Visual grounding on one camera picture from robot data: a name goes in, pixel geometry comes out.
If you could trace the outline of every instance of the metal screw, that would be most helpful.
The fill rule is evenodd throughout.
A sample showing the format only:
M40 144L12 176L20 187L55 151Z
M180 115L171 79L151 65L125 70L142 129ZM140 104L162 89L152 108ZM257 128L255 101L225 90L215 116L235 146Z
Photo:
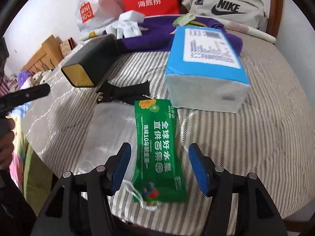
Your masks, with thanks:
M68 178L69 176L71 176L71 172L66 171L65 173L63 173L62 175L64 178Z
M249 173L249 178L250 179L256 179L257 175L255 173Z
M98 166L98 167L96 168L96 170L97 170L98 172L103 172L103 171L105 170L105 167L104 167L103 165L101 165L101 166Z
M221 166L216 166L215 171L221 173L224 171L224 168L222 168Z

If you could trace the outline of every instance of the floor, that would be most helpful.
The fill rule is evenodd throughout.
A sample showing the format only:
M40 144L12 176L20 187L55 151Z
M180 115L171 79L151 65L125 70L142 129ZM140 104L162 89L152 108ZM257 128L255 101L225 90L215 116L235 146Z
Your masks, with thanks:
M315 199L313 199L309 204L307 204L304 208L297 211L293 215L286 218L289 221L309 221L312 215L315 212ZM289 236L298 236L298 232L288 232Z

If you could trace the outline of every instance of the blue gripper pad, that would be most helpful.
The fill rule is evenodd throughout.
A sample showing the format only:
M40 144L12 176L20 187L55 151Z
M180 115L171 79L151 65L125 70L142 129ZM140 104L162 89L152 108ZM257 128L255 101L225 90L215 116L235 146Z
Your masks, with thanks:
M111 176L111 182L112 182L111 191L113 194L119 190L123 177L125 176L125 173L126 173L126 170L127 170L130 158L131 158L130 144L123 143L117 155L119 156L121 152L122 152L122 155L121 155L120 161Z
M209 194L208 173L206 172L200 158L198 157L196 148L199 149L197 144L191 144L189 146L189 159L193 167L198 187L204 193L204 195L207 196Z

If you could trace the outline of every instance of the green plastic package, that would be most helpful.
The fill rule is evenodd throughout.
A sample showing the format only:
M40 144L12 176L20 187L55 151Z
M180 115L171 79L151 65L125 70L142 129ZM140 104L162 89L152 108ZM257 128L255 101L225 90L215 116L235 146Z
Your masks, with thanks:
M134 110L138 135L134 187L144 201L188 201L174 144L176 109L169 100L151 99L136 101Z

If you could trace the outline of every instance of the white foam block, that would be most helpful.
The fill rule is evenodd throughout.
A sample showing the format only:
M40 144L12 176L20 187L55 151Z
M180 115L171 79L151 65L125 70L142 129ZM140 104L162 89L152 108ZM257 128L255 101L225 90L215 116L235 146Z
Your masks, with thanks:
M127 11L119 16L119 21L134 21L143 23L145 15L137 11Z
M243 65L217 29L178 27L165 81L172 105L236 113L251 89Z

